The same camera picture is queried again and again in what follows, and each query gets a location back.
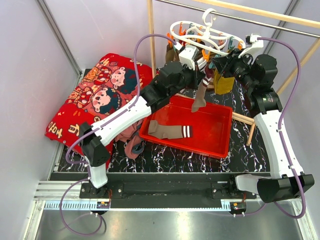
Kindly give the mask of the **white round clip hanger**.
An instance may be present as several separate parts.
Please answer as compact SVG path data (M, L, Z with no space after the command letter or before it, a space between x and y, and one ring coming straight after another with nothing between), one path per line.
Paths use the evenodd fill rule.
M180 20L171 24L170 34L174 39L217 54L226 56L234 48L244 50L246 43L240 37L213 28L217 11L208 8L202 14L203 23Z

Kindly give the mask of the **maroon striped cuff sock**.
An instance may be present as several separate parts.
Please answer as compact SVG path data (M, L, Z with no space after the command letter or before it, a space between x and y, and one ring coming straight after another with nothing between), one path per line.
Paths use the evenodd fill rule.
M195 95L195 99L194 99L194 102L191 107L192 113L195 113L200 108L206 106L205 93L206 93L207 87L208 87L208 85L214 75L213 69L210 69L208 64L204 68L204 74L205 74L205 76L203 77L203 79L201 80L201 82L198 86L198 89L197 89L196 95Z

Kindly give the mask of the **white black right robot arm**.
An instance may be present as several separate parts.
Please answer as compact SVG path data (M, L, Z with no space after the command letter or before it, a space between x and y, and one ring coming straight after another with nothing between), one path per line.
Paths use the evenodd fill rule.
M234 49L211 62L222 77L233 77L245 89L244 103L260 131L270 164L269 177L235 176L227 185L228 195L236 199L251 192L264 203L303 198L315 180L299 164L286 132L284 108L272 87L277 60L268 54L253 58L244 50Z

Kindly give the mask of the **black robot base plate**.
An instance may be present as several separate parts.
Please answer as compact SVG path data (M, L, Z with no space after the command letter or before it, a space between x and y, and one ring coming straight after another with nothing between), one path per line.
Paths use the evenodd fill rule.
M125 199L142 196L195 196L213 199L256 199L255 193L236 190L233 173L108 173L101 187L82 183L82 199Z

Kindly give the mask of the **taupe ribbed sock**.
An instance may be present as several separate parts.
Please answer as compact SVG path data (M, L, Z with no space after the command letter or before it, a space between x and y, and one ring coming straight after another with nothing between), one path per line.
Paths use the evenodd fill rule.
M161 125L156 120L151 120L148 134L157 139L182 139L193 137L193 127L190 125Z

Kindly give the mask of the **tan sock brown cuff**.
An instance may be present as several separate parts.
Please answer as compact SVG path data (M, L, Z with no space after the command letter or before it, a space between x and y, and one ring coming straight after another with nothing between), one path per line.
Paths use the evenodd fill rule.
M178 61L179 61L179 57L174 47L168 44L166 46L165 63L168 64L170 62L178 62Z

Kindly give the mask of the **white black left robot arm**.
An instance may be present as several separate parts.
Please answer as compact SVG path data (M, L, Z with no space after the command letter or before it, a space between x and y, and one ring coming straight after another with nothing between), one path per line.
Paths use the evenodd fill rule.
M79 145L88 162L90 192L95 197L103 198L108 193L106 162L110 153L106 146L132 124L168 105L171 97L181 90L196 88L204 76L204 68L204 63L191 67L170 62L125 106L100 121L80 126Z

